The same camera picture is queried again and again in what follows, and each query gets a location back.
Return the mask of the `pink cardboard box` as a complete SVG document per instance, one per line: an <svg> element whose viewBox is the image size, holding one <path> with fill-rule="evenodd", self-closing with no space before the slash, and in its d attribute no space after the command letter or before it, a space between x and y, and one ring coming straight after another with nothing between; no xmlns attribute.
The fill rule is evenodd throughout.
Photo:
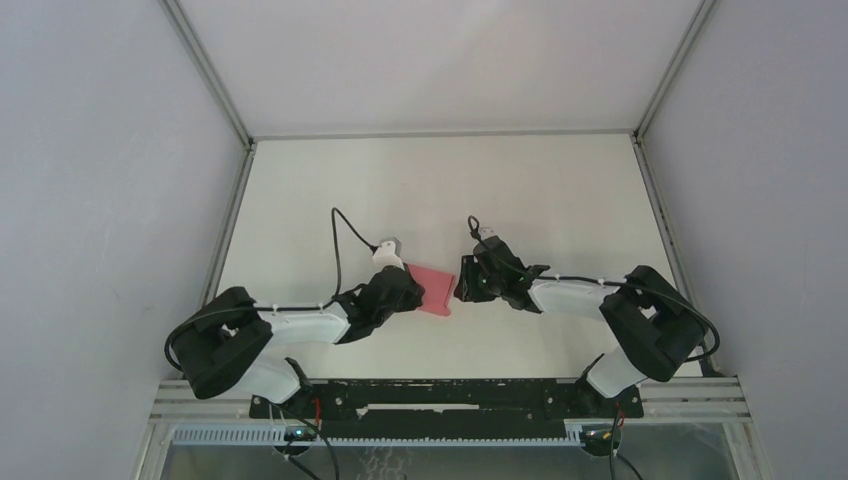
<svg viewBox="0 0 848 480"><path fill-rule="evenodd" d="M415 264L407 264L407 267L413 280L424 289L422 305L417 310L448 317L451 314L448 304L452 298L455 275Z"/></svg>

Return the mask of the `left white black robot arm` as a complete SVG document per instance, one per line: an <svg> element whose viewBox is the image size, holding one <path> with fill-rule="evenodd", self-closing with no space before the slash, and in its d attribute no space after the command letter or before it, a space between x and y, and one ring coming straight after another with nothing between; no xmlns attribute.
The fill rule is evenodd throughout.
<svg viewBox="0 0 848 480"><path fill-rule="evenodd" d="M407 267L396 266L316 307L261 306L245 288L231 287L168 335L165 356L200 400L240 390L298 417L310 409L313 392L299 364L273 359L272 349L361 340L392 315L421 307L425 292Z"/></svg>

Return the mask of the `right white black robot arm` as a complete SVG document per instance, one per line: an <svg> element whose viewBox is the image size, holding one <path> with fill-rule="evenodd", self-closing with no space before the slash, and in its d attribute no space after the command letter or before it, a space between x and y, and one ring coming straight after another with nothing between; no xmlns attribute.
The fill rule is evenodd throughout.
<svg viewBox="0 0 848 480"><path fill-rule="evenodd" d="M579 406L605 415L618 395L645 380L669 381L712 333L704 318L654 268L639 265L621 279L554 274L526 265L493 235L461 259L454 296L465 303L505 301L534 314L564 313L604 323L616 346L581 374Z"/></svg>

